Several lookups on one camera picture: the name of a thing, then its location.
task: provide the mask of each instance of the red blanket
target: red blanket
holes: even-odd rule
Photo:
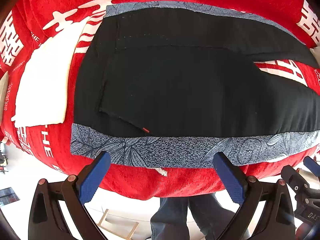
[[[0,52],[0,68],[9,71],[9,87],[5,99],[1,130],[17,147],[34,155],[48,166],[66,174],[77,174],[84,165],[92,160],[74,156],[70,153],[71,124],[73,122],[73,97],[78,68],[84,57],[89,41],[81,41],[74,54],[68,80],[68,106],[63,124],[22,127],[16,129],[11,117],[15,115],[15,97],[26,62],[34,49],[53,37],[63,26],[79,22],[91,16],[86,36],[94,35],[102,21],[105,7],[112,3],[154,0],[19,0],[5,23],[12,35],[0,33],[7,46]],[[305,0],[178,0],[215,5],[238,11],[258,14],[273,20],[304,42],[308,47],[318,43],[318,19]],[[307,85],[320,94],[320,74],[316,69],[297,63]],[[288,71],[282,66],[258,64],[260,68],[277,68]],[[258,178],[278,174],[284,165],[296,165],[306,155],[314,153],[315,148],[290,156],[275,163],[258,163],[243,166],[248,175]],[[215,192],[223,185],[213,169],[147,169],[122,165],[111,168],[100,187],[121,195],[148,199],[152,196],[188,196]]]

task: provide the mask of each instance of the jeans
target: jeans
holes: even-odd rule
[[[224,209],[214,194],[160,198],[160,208],[150,220],[151,239],[190,240],[187,227],[188,206],[206,240],[217,239],[235,214]],[[242,240],[249,237],[247,230]]]

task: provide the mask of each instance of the person's leg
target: person's leg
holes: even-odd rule
[[[189,197],[189,208],[206,240],[217,239],[235,215],[234,212],[224,209],[214,194]],[[242,240],[249,237],[247,230]]]
[[[189,240],[188,198],[160,198],[160,208],[150,220],[152,240]]]

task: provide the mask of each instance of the blue gripper pad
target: blue gripper pad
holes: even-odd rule
[[[316,176],[320,177],[320,166],[309,156],[303,159],[303,164]]]
[[[242,205],[245,199],[245,193],[248,189],[245,174],[239,167],[234,166],[223,152],[214,155],[213,166],[232,201]]]
[[[110,164],[110,154],[102,151],[90,165],[85,166],[79,173],[76,188],[82,205],[92,200],[93,195],[109,170]]]

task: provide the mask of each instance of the gray cloth with leaf pattern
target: gray cloth with leaf pattern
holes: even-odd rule
[[[200,12],[215,16],[226,16],[226,17],[235,17],[235,18],[243,18],[254,20],[262,23],[266,23],[272,25],[291,36],[295,37],[297,40],[298,38],[294,36],[289,30],[282,27],[280,24],[265,19],[262,16],[252,14],[252,13],[243,13],[238,12],[236,10],[220,8],[212,5],[200,4],[200,3],[191,3],[191,2],[178,2],[178,1],[151,1],[151,2],[129,2],[129,3],[118,3],[108,5],[106,8],[106,15],[105,17],[115,16],[126,12],[137,11],[140,9],[147,9],[147,8],[174,8],[174,9],[187,9],[194,12]]]
[[[104,150],[110,153],[112,163],[136,167],[212,168],[213,156],[220,151],[241,166],[279,161],[318,143],[319,130],[239,138],[117,138],[73,123],[71,153],[94,159]]]

